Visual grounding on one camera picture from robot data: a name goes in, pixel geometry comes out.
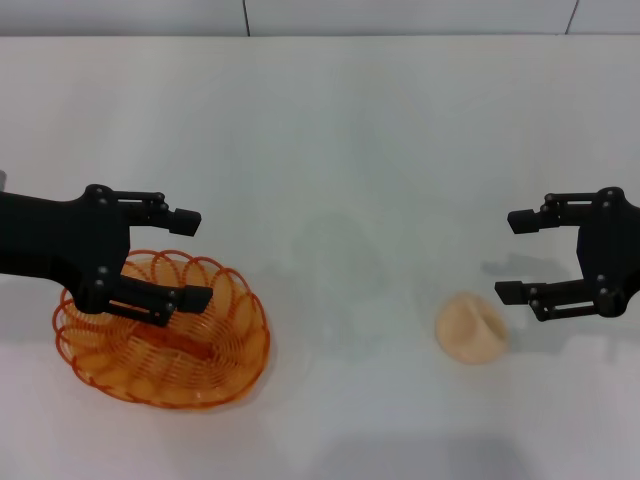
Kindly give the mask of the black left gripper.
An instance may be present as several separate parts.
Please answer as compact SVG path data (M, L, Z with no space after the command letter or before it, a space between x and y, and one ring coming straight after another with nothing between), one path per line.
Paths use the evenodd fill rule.
M171 210L161 192L114 194L91 185L70 201L3 192L1 272L58 283L85 313L166 327L176 312L202 314L213 289L120 276L130 249L130 226L194 236L201 221L199 212Z

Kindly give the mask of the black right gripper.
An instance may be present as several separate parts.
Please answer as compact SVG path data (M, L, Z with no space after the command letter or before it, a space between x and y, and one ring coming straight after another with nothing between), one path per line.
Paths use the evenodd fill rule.
M597 193L548 193L538 211L512 211L514 234L579 227L577 256L583 280L495 283L504 305L528 305L539 322L599 314L622 315L639 292L639 208L619 187Z

